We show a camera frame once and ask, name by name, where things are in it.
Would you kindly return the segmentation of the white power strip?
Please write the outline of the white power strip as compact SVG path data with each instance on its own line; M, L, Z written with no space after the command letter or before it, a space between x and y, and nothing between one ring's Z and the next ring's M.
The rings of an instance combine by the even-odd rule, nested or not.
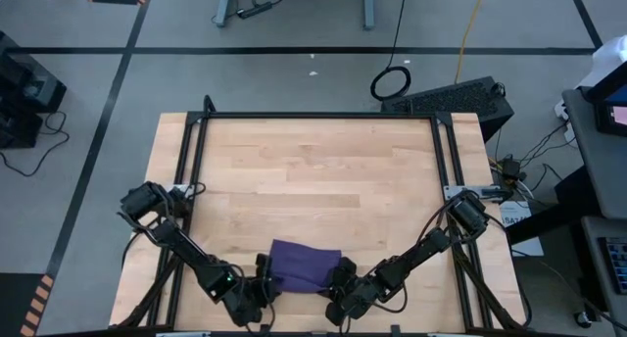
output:
M564 139L565 141L568 143L569 146L574 147L575 149L578 148L578 144L576 141L576 137L574 134L574 130L572 127L572 124L570 123L569 120L569 115L565 106L565 103L563 100L560 100L554 107L554 111L555 111L555 115L563 120L565 122L565 127L566 130L563 133Z

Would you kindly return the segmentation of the black power adapter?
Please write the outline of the black power adapter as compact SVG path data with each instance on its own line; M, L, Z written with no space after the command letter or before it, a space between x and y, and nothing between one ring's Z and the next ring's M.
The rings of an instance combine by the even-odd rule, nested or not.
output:
M516 161L512 156L503 158L500 165L502 177L505 181L516 182L525 177L525 174L521 171L520 162Z

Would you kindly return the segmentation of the grey desk top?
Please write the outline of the grey desk top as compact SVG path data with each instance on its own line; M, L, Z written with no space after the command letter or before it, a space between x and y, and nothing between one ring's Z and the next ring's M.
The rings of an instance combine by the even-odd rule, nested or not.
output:
M627 137L597 130L594 106L581 90L563 91L562 100L602 214L627 219Z
M627 220L583 217L581 222L592 263L601 285L603 301L610 316L627 326L627 295L615 293L599 244L601 237L627 237Z

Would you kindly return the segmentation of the grey metal mounting plate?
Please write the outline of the grey metal mounting plate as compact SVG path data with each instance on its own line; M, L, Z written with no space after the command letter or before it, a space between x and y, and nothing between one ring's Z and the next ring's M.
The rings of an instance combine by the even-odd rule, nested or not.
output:
M489 200L492 202L501 202L508 194L508 192L499 185L447 185L443 187L444 198L446 200L450 200L464 191L476 194L481 200Z

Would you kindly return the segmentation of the black keyboard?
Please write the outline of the black keyboard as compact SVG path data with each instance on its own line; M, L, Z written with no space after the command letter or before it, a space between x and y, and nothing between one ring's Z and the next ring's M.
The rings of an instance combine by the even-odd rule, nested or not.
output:
M627 237L601 237L599 244L615 293L627 295Z

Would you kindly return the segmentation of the black perforated computer tower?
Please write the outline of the black perforated computer tower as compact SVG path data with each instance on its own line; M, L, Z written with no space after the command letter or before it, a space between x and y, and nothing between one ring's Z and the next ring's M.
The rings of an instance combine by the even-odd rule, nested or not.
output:
M506 100L505 86L495 82L491 76L385 101L381 111L406 114L475 114L485 142L514 115Z

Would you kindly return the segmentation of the black desk base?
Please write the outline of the black desk base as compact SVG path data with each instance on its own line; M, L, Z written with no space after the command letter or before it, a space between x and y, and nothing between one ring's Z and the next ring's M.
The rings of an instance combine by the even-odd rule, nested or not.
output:
M555 186L557 203L506 230L510 245L532 239L584 216L601 217L602 211L585 166L568 175Z

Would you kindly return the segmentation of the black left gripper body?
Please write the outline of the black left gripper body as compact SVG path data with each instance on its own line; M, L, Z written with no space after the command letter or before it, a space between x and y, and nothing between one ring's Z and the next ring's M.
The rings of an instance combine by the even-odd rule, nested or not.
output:
M229 306L229 315L233 321L233 323L239 327L244 327L245 325L240 325L238 320L238 308L240 306L241 300L243 298L255 299L262 311L265 308L268 308L270 304L274 300L269 300L265 294L265 284L259 284L255 278L242 278L235 285L234 288L234 302Z

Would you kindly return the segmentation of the black power strip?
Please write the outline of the black power strip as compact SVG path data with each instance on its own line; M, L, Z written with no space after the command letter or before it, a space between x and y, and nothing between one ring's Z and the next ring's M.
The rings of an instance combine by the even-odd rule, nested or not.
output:
M273 4L270 1L268 1L263 4L255 5L253 8L250 8L250 9L240 9L236 12L236 15L240 19L245 20L253 16L256 16L258 14L261 14L263 12L266 12L270 10L272 7L273 7Z

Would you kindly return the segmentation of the purple towel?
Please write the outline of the purple towel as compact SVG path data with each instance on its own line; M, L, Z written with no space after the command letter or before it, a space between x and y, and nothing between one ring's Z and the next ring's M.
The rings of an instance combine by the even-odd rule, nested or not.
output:
M327 274L339 264L342 252L274 239L269 256L279 292L315 294L327 288Z

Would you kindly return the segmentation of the black equipment stack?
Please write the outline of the black equipment stack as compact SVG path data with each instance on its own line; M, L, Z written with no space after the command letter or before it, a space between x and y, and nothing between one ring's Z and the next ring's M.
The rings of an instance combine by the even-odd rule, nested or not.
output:
M0 30L0 150L33 148L41 115L58 111L67 87Z

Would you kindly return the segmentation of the black aluminium table frame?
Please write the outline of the black aluminium table frame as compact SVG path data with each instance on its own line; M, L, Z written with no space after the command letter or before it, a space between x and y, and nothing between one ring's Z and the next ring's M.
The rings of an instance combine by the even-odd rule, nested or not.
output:
M485 186L491 170L478 117L375 113L161 114L144 179L165 187L198 181L190 236L206 252L254 274L273 239L338 249L362 275L415 243L444 203L444 184ZM486 284L513 319L525 313L504 231L490 220L474 246ZM452 250L414 270L402 313L371 309L350 331L462 332L501 327L454 264ZM122 322L153 283L161 249L138 237L125 257L110 324ZM179 330L246 332L198 287L191 269L168 282L157 323Z

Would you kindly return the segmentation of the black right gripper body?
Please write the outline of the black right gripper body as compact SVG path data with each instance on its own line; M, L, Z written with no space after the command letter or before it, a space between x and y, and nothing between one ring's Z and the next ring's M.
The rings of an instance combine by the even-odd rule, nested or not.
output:
M359 309L354 309L351 312L347 312L344 308L344 299L345 297L359 284L368 284L369 285L369 293L367 296L367 301L362 304ZM373 304L382 298L385 295L385 287L371 277L358 277L355 278L350 284L348 284L344 289L340 289L338 291L338 296L335 303L339 304L346 312L347 316L353 319L359 319L363 315L365 315Z

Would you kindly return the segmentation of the black monitor with lit screen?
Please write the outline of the black monitor with lit screen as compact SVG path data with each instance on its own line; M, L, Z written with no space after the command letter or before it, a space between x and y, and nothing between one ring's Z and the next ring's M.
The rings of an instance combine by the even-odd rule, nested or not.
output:
M584 97L593 105L599 132L627 137L627 61L588 89Z

